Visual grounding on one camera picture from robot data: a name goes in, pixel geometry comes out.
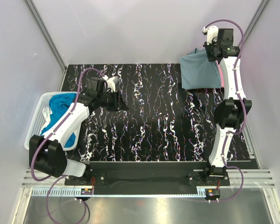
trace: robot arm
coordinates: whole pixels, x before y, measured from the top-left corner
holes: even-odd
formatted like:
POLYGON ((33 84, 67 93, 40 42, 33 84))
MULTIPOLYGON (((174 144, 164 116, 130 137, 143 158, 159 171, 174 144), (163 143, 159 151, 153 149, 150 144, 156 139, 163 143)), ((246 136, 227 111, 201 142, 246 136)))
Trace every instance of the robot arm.
POLYGON ((210 62, 218 60, 224 77, 224 100, 215 109, 214 118, 217 125, 217 133, 212 153, 208 159, 206 168, 206 179, 223 178, 226 167, 222 158, 227 160, 227 154, 230 143, 235 133, 243 122, 243 108, 238 96, 244 99, 246 112, 248 113, 252 102, 246 100, 241 82, 239 71, 240 59, 237 61, 239 47, 233 46, 233 29, 218 29, 211 26, 208 29, 203 28, 203 33, 207 35, 207 41, 204 43, 207 57, 210 62))
POLYGON ((121 97, 117 77, 91 78, 88 88, 79 94, 74 110, 72 110, 73 106, 74 103, 43 136, 32 136, 29 141, 29 165, 31 166, 32 158, 39 145, 50 135, 37 155, 35 169, 54 177, 73 175, 89 180, 90 172, 86 170, 86 164, 66 158, 65 143, 82 121, 99 107, 105 107, 108 111, 128 110, 128 107, 121 97))

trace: blue towel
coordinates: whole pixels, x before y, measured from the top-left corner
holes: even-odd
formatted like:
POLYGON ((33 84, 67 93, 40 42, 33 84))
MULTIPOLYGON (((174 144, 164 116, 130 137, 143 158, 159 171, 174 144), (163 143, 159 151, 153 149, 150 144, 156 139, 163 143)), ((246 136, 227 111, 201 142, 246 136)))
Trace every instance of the blue towel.
POLYGON ((221 88, 218 65, 208 61, 205 49, 195 49, 181 57, 181 71, 185 90, 221 88))
MULTIPOLYGON (((75 93, 64 93, 54 95, 49 102, 49 107, 51 108, 52 114, 50 115, 51 122, 47 127, 45 127, 41 135, 49 130, 56 122, 67 112, 73 99, 76 97, 75 93)), ((73 133, 65 144, 65 148, 72 147, 75 143, 76 136, 73 133)))

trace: plastic basket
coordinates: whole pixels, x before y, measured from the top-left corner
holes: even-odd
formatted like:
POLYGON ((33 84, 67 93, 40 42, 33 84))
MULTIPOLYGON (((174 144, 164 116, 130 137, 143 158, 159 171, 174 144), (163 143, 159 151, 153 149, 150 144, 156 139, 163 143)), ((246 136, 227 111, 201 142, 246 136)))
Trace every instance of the plastic basket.
MULTIPOLYGON (((45 107, 49 106, 49 101, 54 95, 65 94, 65 93, 76 93, 76 92, 47 92, 45 94, 42 94, 41 98, 38 101, 36 109, 34 111, 33 118, 32 118, 32 121, 30 123, 28 133, 26 135, 26 139, 25 139, 25 142, 24 142, 25 149, 29 150, 29 140, 30 140, 30 138, 35 134, 40 135, 42 126, 46 122, 45 117, 42 114, 42 110, 45 107)), ((79 125, 78 128, 76 129, 76 139, 75 139, 74 145, 72 147, 64 148, 64 151, 73 150, 77 147, 78 138, 79 138, 79 134, 80 134, 80 128, 81 128, 81 125, 79 125)))

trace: gray floor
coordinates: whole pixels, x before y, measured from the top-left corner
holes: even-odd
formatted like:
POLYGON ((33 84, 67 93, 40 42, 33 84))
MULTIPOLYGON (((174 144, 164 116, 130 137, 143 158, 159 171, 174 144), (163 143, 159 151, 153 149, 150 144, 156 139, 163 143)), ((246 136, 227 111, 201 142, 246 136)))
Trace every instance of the gray floor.
MULTIPOLYGON (((233 194, 222 190, 222 198, 233 194)), ((62 224, 76 223, 83 205, 68 197, 50 197, 52 216, 62 224)), ((198 198, 91 198, 88 224, 272 224, 264 194, 260 189, 243 189, 233 200, 208 204, 198 198)), ((46 216, 45 197, 30 199, 25 224, 52 223, 46 216)))

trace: black marbled tabletop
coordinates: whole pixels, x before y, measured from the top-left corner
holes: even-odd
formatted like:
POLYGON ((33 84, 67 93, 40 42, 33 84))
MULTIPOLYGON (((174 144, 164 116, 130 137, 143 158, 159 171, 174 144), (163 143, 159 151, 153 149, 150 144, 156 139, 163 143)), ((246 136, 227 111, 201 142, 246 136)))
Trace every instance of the black marbled tabletop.
MULTIPOLYGON (((223 90, 185 91, 179 64, 69 65, 62 91, 76 91, 81 71, 117 76, 127 112, 97 109, 82 123, 74 160, 203 161, 216 135, 214 109, 223 90)), ((82 88, 90 77, 83 77, 82 88)), ((250 160, 243 135, 234 136, 228 160, 250 160)))

